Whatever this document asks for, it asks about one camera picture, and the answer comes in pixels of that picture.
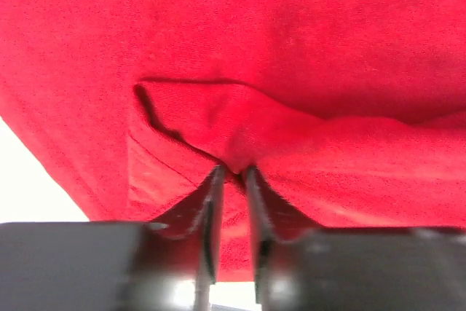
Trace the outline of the dark red t-shirt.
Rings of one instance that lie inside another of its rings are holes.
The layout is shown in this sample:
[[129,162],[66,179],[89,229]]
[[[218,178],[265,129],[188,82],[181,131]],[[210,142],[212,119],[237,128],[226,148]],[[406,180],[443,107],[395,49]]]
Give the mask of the dark red t-shirt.
[[465,226],[465,0],[1,0],[1,116],[92,220],[227,169],[331,227]]

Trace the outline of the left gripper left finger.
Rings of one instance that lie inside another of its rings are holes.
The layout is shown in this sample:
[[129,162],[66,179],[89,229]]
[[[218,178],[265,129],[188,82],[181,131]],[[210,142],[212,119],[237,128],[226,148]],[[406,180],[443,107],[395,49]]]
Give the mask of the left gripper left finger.
[[224,169],[150,221],[1,225],[3,310],[209,310]]

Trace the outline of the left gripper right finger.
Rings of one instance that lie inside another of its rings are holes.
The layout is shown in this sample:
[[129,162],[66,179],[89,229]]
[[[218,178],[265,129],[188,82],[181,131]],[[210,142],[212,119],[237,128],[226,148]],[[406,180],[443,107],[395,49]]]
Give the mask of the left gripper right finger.
[[322,225],[244,173],[263,310],[463,310],[465,231]]

